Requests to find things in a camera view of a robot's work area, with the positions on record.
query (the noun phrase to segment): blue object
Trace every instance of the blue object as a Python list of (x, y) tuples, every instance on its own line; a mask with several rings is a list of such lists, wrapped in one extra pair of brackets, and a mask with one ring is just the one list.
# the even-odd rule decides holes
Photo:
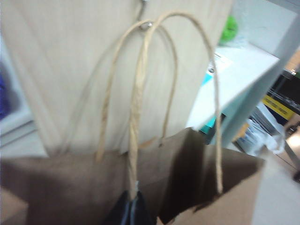
[(9, 102), (6, 94), (4, 80), (0, 74), (0, 120), (9, 114)]
[(205, 74), (205, 77), (204, 77), (203, 82), (202, 82), (201, 85), (206, 84), (211, 78), (212, 78), (212, 75)]

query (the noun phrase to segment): white shelf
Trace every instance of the white shelf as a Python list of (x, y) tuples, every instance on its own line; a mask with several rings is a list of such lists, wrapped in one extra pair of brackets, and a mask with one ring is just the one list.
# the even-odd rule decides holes
[(6, 136), (12, 141), (21, 135), (32, 132), (35, 129), (33, 116), (27, 105), (23, 90), (20, 86), (15, 70), (10, 61), (9, 55), (4, 45), (1, 44), (1, 60), (4, 64), (3, 78), (6, 82), (7, 96), (9, 99), (11, 112), (8, 116), (0, 121), (1, 144), (7, 142)]
[[(279, 61), (277, 57), (251, 44), (242, 49), (218, 47), (216, 52), (233, 62), (219, 73), (221, 109), (224, 109)], [(210, 80), (199, 89), (186, 127), (200, 129), (212, 118), (214, 111), (213, 80)]]

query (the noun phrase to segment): black object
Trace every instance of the black object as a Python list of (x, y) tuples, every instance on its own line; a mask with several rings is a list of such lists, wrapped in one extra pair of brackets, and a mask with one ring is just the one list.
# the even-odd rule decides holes
[(268, 95), (285, 105), (297, 114), (300, 114), (300, 79), (291, 72), (284, 70)]
[(289, 126), (287, 129), (286, 129), (286, 133), (291, 136), (293, 133), (295, 133), (298, 129), (298, 126), (300, 126), (300, 121), (294, 125), (291, 125)]
[(102, 225), (129, 225), (129, 210), (128, 191), (124, 191)]
[(289, 144), (287, 142), (285, 142), (285, 151), (287, 153), (287, 155), (289, 156), (289, 158), (291, 159), (291, 161), (294, 163), (296, 169), (298, 170), (295, 175), (294, 175), (294, 181), (300, 183), (300, 159), (296, 156), (295, 152), (293, 152), (293, 150), (291, 149), (291, 147), (289, 146)]
[(154, 225), (147, 211), (146, 203), (140, 191), (133, 201), (128, 200), (128, 191), (118, 199), (117, 203), (105, 218), (102, 225)]
[(294, 175), (294, 181), (300, 183), (300, 171), (296, 172), (296, 174)]

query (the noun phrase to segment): metal hook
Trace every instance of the metal hook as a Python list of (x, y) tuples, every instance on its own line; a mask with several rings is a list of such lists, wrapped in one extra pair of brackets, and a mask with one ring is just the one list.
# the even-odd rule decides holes
[[(142, 15), (144, 14), (144, 11), (145, 11), (145, 8), (147, 6), (148, 0), (141, 0), (141, 2), (142, 2), (142, 7), (141, 7), (141, 10), (140, 10), (140, 12), (138, 14), (138, 17), (137, 17), (138, 21), (142, 20)], [(151, 26), (152, 26), (152, 22), (146, 22), (145, 25), (143, 24), (143, 25), (140, 26), (140, 29), (141, 30), (146, 30)]]

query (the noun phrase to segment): green object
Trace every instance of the green object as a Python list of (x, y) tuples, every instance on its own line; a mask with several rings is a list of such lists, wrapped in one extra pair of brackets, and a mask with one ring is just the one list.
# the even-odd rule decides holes
[(230, 15), (227, 18), (226, 25), (223, 29), (222, 37), (220, 43), (226, 43), (234, 39), (236, 34), (238, 33), (238, 23), (236, 22), (235, 18)]

